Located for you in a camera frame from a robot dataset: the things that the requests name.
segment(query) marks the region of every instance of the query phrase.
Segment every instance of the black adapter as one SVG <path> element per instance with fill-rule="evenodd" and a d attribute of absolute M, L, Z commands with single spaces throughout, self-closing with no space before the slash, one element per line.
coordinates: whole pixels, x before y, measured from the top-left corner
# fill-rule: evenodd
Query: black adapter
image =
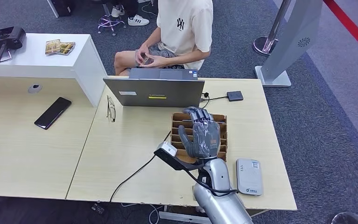
<path fill-rule="evenodd" d="M 230 102 L 243 100 L 241 91 L 227 92 L 227 97 Z"/>

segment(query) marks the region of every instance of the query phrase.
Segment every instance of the laptop lid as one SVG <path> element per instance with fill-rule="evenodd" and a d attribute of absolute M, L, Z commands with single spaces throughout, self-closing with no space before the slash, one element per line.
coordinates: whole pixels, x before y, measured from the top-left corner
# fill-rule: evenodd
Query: laptop lid
<path fill-rule="evenodd" d="M 175 80 L 198 80 L 198 71 L 194 69 L 149 69 L 133 68 L 130 78 L 152 78 L 152 79 L 175 79 Z"/>
<path fill-rule="evenodd" d="M 204 80 L 104 78 L 123 106 L 199 106 Z"/>

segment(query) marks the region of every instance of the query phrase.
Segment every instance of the silver robotic arm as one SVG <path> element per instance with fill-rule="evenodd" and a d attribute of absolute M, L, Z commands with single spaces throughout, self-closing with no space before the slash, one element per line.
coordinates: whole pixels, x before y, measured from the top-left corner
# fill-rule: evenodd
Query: silver robotic arm
<path fill-rule="evenodd" d="M 189 107 L 184 110 L 193 121 L 194 142 L 191 142 L 183 126 L 180 138 L 187 154 L 197 161 L 193 164 L 179 160 L 177 149 L 168 142 L 161 143 L 154 152 L 175 170 L 186 171 L 195 181 L 194 197 L 205 210 L 213 224 L 253 224 L 236 190 L 233 190 L 226 163 L 217 158 L 220 148 L 220 128 L 206 110 Z M 195 178 L 190 170 L 198 170 Z"/>

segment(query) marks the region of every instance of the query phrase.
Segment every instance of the cardboard organizer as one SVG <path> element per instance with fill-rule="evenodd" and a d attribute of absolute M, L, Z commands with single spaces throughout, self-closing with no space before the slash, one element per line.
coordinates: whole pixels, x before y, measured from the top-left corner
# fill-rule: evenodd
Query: cardboard organizer
<path fill-rule="evenodd" d="M 220 114 L 212 114 L 213 119 L 220 126 L 220 151 L 218 157 L 226 161 L 227 155 L 227 117 Z M 193 123 L 190 115 L 186 113 L 174 113 L 172 115 L 171 125 L 171 144 L 178 149 L 176 157 L 184 162 L 194 163 L 195 158 L 191 158 L 187 155 L 185 147 L 183 146 L 182 140 L 179 137 L 179 126 L 183 125 L 186 130 L 186 134 L 190 140 L 193 140 Z"/>

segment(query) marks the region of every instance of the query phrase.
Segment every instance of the white sneaker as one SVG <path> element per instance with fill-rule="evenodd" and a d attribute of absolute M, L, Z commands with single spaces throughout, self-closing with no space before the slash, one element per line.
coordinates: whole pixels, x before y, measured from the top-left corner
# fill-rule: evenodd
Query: white sneaker
<path fill-rule="evenodd" d="M 117 18 L 117 17 L 119 17 L 121 15 L 124 15 L 124 14 L 125 14 L 125 11 L 123 10 L 122 7 L 120 7 L 120 9 L 117 9 L 117 8 L 113 7 L 112 13 L 111 13 L 112 17 Z"/>
<path fill-rule="evenodd" d="M 144 26 L 147 24 L 149 24 L 149 20 L 143 18 L 142 16 L 140 16 L 138 14 L 135 15 L 134 18 L 132 18 L 132 19 L 130 19 L 128 17 L 128 25 L 130 25 L 130 26 Z"/>

